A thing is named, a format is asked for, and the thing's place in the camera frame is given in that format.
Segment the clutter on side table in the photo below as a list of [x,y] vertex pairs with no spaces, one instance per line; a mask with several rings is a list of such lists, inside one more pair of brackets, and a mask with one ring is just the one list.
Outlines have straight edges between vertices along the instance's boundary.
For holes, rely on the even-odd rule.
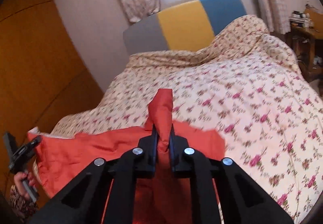
[[291,26],[301,28],[313,28],[314,24],[309,13],[293,11],[289,17]]

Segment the wooden side table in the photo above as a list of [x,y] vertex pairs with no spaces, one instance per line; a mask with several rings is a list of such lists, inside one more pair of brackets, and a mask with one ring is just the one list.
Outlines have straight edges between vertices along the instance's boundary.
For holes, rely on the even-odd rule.
[[322,14],[311,7],[303,13],[309,13],[313,28],[291,26],[286,43],[293,49],[298,65],[306,81],[322,78]]

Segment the grey yellow blue headboard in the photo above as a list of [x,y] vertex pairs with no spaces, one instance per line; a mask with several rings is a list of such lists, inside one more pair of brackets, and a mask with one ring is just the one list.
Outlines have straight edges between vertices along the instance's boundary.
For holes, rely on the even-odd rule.
[[241,0],[194,0],[168,7],[123,32],[129,55],[150,51],[198,51],[233,20],[246,15]]

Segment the small-floral beige bedsheet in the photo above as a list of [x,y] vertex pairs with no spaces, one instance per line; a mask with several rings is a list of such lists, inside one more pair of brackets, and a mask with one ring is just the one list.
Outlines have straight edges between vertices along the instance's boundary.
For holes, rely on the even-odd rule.
[[126,68],[186,68],[210,61],[237,60],[252,54],[259,54],[266,63],[274,63],[301,74],[293,50],[281,39],[271,35],[264,21],[255,15],[233,20],[206,48],[196,52],[178,50],[137,53],[130,56]]

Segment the floral rose quilt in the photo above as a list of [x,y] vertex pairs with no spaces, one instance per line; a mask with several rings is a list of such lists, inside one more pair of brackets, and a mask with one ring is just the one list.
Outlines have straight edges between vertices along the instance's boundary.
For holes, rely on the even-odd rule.
[[131,66],[93,110],[62,118],[51,137],[141,126],[159,89],[173,91],[173,117],[214,129],[233,158],[295,223],[322,192],[322,99],[292,61],[259,55],[195,67]]

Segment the orange puffer jacket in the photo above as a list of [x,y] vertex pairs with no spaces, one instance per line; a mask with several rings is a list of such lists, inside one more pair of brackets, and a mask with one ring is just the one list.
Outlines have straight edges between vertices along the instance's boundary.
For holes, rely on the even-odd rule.
[[49,197],[54,197],[90,162],[101,157],[107,161],[120,158],[134,148],[140,138],[159,133],[157,166],[151,180],[138,180],[136,185],[134,223],[191,223],[189,180],[174,178],[170,168],[169,138],[175,134],[187,139],[191,148],[206,157],[220,160],[225,155],[225,140],[216,130],[203,131],[172,118],[172,90],[160,89],[148,105],[148,118],[143,127],[106,131],[90,135],[78,133],[72,139],[44,134],[36,148],[38,177]]

